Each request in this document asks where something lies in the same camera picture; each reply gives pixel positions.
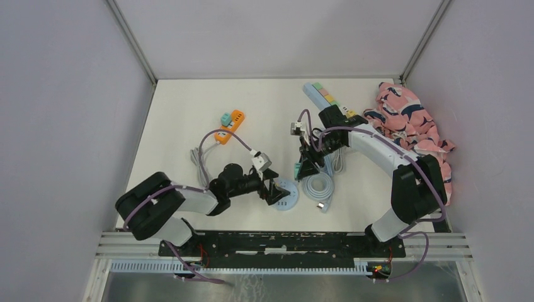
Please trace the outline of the round blue power socket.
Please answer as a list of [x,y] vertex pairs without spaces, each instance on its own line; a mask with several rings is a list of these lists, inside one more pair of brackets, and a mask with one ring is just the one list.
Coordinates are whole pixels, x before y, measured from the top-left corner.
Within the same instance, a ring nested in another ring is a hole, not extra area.
[[284,178],[277,178],[275,182],[282,189],[287,190],[289,195],[281,198],[281,200],[273,204],[272,207],[278,211],[288,211],[292,209],[298,201],[298,187],[296,183]]

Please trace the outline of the teal USB charger plug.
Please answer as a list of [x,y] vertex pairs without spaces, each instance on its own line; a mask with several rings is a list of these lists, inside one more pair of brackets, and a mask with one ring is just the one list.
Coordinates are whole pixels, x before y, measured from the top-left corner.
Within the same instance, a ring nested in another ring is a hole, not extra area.
[[299,172],[300,172],[300,168],[301,168],[301,163],[300,162],[296,162],[294,164],[294,168],[293,168],[293,178],[295,181],[298,181],[298,175],[299,175]]

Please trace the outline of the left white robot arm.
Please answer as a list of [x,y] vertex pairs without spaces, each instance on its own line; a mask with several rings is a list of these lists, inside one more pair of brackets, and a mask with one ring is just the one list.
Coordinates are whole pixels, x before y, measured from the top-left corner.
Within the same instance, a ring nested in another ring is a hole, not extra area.
[[120,196],[115,209],[123,219],[123,229],[138,241],[158,238],[174,245],[180,254],[196,252],[198,239],[194,228],[176,212],[217,216],[231,206],[231,199],[249,193],[273,205],[291,192],[276,183],[278,173],[252,167],[245,174],[238,164],[228,164],[211,180],[206,189],[172,182],[163,172],[156,172]]

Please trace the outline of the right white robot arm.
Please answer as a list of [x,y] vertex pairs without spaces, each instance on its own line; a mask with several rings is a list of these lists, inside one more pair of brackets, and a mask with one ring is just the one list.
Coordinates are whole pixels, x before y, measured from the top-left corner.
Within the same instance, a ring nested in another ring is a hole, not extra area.
[[408,231],[429,215],[443,211],[446,192],[438,160],[405,150],[380,134],[360,116],[347,117],[338,106],[319,113],[324,129],[317,135],[301,120],[291,124],[290,133],[300,140],[296,180],[320,172],[326,157],[343,147],[351,148],[378,165],[392,180],[390,209],[367,226],[364,249],[379,257],[389,249],[389,240]]

